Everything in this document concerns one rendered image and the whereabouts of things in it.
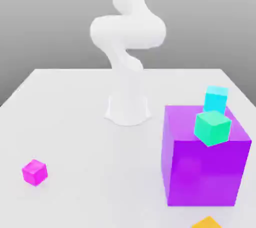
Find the small cyan cube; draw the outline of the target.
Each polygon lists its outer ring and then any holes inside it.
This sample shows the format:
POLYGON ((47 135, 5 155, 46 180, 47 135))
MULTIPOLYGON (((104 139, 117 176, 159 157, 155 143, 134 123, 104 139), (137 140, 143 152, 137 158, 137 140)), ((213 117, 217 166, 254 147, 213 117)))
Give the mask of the small cyan cube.
POLYGON ((225 114, 228 88, 220 86, 208 86, 204 98, 203 111, 218 111, 225 114))

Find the small green cube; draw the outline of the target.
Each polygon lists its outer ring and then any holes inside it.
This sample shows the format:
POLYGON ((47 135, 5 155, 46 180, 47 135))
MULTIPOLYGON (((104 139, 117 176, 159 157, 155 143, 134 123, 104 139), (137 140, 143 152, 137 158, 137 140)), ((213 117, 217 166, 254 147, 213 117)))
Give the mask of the small green cube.
POLYGON ((218 111, 201 112, 196 115, 194 135, 207 147, 229 140, 232 121, 218 111))

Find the small magenta cube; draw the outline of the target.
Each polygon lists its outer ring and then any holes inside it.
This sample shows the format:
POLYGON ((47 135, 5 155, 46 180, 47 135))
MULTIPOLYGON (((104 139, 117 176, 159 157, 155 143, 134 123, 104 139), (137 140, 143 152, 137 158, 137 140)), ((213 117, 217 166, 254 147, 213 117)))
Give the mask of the small magenta cube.
POLYGON ((35 159, 21 170, 24 180, 33 186, 38 186, 48 177, 46 164, 35 159))

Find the small orange cube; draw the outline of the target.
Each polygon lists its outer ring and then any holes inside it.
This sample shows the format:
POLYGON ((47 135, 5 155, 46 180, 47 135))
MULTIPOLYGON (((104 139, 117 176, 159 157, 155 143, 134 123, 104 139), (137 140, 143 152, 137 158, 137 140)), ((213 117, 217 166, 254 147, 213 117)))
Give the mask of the small orange cube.
POLYGON ((208 216, 201 221, 193 224, 191 228, 222 228, 211 216, 208 216))

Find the large purple box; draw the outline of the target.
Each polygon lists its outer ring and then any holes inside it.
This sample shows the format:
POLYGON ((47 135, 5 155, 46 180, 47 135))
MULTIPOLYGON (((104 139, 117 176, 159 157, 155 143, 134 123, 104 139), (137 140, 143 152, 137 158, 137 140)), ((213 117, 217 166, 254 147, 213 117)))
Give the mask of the large purple box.
POLYGON ((252 140, 229 108, 229 140, 207 147, 194 135, 200 105, 164 108, 161 171, 169 206, 233 206, 252 140))

